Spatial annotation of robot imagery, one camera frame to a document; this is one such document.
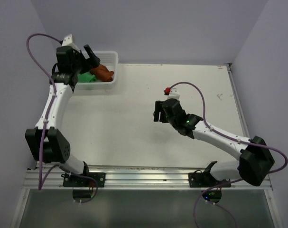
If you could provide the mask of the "brown towel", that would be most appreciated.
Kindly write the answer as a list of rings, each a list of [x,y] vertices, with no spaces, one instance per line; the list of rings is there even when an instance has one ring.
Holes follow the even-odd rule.
[[[114,71],[109,71],[108,68],[102,64],[99,64],[96,68],[91,68],[89,72],[102,82],[113,81]]]

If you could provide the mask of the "green towel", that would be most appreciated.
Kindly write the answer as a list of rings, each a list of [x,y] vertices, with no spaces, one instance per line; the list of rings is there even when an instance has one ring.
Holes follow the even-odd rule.
[[[78,75],[79,83],[94,83],[96,81],[97,81],[96,76],[92,75],[90,72],[86,72],[86,73]]]

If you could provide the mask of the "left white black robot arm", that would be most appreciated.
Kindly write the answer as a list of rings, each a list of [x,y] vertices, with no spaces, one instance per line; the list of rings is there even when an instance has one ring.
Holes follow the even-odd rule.
[[[50,75],[48,99],[43,113],[32,129],[27,129],[25,138],[33,158],[40,164],[53,163],[62,170],[73,173],[79,186],[89,184],[91,177],[88,166],[71,153],[69,141],[61,133],[65,108],[78,82],[78,75],[97,67],[100,59],[89,45],[86,54],[72,46],[61,46],[56,50],[57,71]]]

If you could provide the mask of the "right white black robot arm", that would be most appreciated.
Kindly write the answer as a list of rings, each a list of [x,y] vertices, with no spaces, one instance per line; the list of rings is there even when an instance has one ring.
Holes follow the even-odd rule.
[[[154,121],[169,123],[180,135],[203,141],[228,153],[233,161],[212,161],[203,171],[189,173],[190,187],[212,187],[221,184],[230,187],[231,179],[243,179],[252,186],[260,186],[274,165],[274,159],[265,141],[233,136],[218,128],[207,127],[204,119],[187,114],[174,98],[156,101]]]

